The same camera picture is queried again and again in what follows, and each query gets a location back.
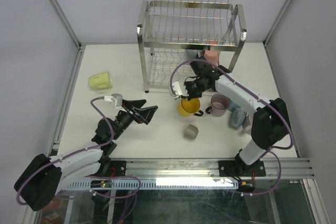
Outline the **dark speckled grey mug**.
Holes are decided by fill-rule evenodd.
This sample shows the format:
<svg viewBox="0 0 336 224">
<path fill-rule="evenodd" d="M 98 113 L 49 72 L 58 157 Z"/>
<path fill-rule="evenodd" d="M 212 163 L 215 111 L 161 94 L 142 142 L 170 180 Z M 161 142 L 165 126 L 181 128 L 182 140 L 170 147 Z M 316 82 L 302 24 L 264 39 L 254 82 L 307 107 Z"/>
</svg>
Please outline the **dark speckled grey mug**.
<svg viewBox="0 0 336 224">
<path fill-rule="evenodd" d="M 197 59 L 203 56 L 204 51 L 203 50 L 194 50 L 194 49 L 185 49 L 184 54 L 187 58 L 187 60 Z"/>
</svg>

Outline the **yellow enamel mug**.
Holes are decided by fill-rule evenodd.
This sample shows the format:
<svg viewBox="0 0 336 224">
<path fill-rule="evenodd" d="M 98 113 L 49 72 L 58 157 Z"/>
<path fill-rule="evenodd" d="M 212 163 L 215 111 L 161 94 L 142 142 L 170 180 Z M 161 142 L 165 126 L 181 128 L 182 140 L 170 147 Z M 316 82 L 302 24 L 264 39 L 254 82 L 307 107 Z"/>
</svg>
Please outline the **yellow enamel mug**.
<svg viewBox="0 0 336 224">
<path fill-rule="evenodd" d="M 199 98 L 193 98 L 188 100 L 182 98 L 177 106 L 177 111 L 181 116 L 203 116 L 204 112 L 201 110 L 201 102 Z"/>
</svg>

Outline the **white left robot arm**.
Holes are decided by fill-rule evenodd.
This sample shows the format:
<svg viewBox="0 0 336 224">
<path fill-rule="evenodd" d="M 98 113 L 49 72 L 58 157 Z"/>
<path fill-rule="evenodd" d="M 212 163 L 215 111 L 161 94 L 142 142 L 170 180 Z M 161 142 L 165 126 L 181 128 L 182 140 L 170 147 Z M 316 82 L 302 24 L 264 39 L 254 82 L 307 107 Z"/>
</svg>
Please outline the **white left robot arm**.
<svg viewBox="0 0 336 224">
<path fill-rule="evenodd" d="M 83 177 L 101 177 L 110 170 L 110 154 L 117 147 L 116 140 L 133 123 L 148 125 L 158 110 L 157 105 L 145 107 L 146 100 L 116 100 L 115 119 L 106 117 L 98 122 L 90 144 L 72 152 L 48 157 L 39 154 L 29 163 L 14 184 L 19 205 L 39 211 L 57 193 Z"/>
</svg>

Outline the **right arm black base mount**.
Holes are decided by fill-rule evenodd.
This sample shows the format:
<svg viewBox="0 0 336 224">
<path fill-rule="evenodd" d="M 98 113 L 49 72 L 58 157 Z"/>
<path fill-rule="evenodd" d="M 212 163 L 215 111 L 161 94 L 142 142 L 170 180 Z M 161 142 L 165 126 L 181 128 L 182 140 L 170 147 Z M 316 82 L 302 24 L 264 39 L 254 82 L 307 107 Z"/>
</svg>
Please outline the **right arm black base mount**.
<svg viewBox="0 0 336 224">
<path fill-rule="evenodd" d="M 256 160 L 251 165 L 247 165 L 237 154 L 234 159 L 218 161 L 218 171 L 220 177 L 232 177 L 240 179 L 242 177 L 265 177 L 266 170 L 263 161 Z"/>
</svg>

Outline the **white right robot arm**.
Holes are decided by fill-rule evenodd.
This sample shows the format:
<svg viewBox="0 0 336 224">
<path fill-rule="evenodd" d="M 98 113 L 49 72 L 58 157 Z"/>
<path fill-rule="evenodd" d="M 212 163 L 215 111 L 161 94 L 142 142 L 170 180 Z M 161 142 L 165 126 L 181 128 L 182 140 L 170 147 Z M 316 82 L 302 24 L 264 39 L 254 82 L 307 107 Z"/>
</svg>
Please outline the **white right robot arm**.
<svg viewBox="0 0 336 224">
<path fill-rule="evenodd" d="M 188 99 L 200 98 L 203 92 L 212 89 L 229 97 L 252 118 L 251 140 L 235 157 L 238 174 L 249 174 L 254 168 L 253 163 L 273 148 L 289 150 L 293 147 L 293 133 L 284 100 L 256 94 L 223 66 L 216 67 L 200 58 L 184 63 L 190 64 L 196 75 L 193 81 L 184 82 Z"/>
</svg>

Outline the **tall pink cup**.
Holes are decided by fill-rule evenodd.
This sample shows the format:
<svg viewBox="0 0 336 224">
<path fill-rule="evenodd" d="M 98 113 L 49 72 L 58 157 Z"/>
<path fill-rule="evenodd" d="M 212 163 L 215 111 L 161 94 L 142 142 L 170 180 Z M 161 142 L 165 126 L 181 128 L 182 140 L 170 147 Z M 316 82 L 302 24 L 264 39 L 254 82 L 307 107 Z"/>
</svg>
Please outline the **tall pink cup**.
<svg viewBox="0 0 336 224">
<path fill-rule="evenodd" d="M 203 53 L 204 58 L 210 63 L 219 65 L 219 52 L 216 50 L 205 50 Z"/>
</svg>

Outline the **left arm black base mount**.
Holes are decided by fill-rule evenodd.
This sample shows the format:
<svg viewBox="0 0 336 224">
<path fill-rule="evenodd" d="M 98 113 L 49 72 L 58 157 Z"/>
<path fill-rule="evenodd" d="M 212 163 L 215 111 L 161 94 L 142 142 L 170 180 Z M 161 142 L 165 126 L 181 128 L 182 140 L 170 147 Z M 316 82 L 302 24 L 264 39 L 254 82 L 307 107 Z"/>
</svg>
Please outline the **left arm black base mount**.
<svg viewBox="0 0 336 224">
<path fill-rule="evenodd" d="M 105 157 L 99 161 L 99 169 L 92 174 L 95 177 L 118 177 L 124 176 L 127 162 L 125 160 L 114 160 L 110 157 Z"/>
</svg>

